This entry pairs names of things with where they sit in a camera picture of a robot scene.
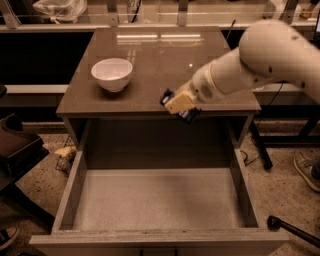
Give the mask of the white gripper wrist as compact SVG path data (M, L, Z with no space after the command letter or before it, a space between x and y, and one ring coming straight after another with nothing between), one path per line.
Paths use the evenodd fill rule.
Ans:
M226 98L213 80L211 69L214 62L198 69L190 80L190 91L182 91L168 99L164 106L170 114L191 110L195 107L195 99L203 103L215 103Z

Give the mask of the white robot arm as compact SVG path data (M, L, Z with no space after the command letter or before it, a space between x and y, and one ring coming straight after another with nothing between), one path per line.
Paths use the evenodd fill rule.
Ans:
M285 81L320 100L320 49L279 20L249 26L234 50L199 68L176 91L165 91L161 104L186 118L198 103L216 103L238 91Z

